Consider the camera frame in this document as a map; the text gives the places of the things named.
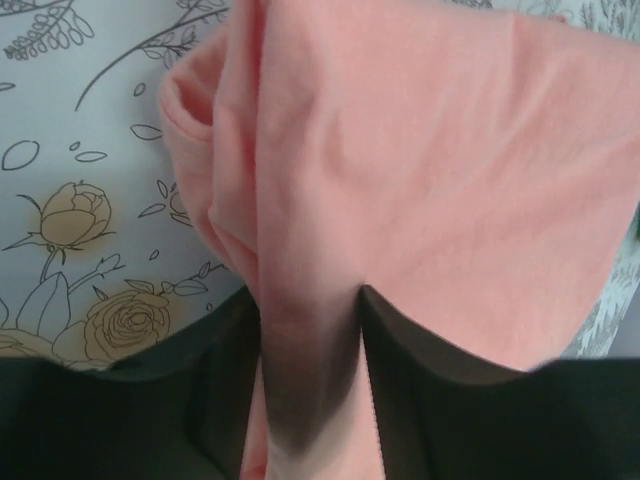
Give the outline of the salmon pink t-shirt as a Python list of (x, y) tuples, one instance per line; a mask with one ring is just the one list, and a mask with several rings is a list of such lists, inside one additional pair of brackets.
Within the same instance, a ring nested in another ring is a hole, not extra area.
[(369, 284), (526, 370), (572, 342), (639, 201), (639, 47), (441, 1), (238, 1), (165, 75), (181, 201), (261, 312), (244, 479), (380, 479)]

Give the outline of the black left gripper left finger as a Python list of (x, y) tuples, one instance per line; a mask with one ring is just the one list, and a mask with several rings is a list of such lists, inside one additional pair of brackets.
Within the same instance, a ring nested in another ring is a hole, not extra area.
[(5, 479), (236, 479), (260, 350), (247, 290), (103, 371), (1, 362)]

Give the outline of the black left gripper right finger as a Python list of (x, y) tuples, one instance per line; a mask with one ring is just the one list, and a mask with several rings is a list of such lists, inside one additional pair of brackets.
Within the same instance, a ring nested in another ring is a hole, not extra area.
[(635, 479), (639, 363), (557, 360), (519, 372), (359, 292), (384, 471), (390, 479)]

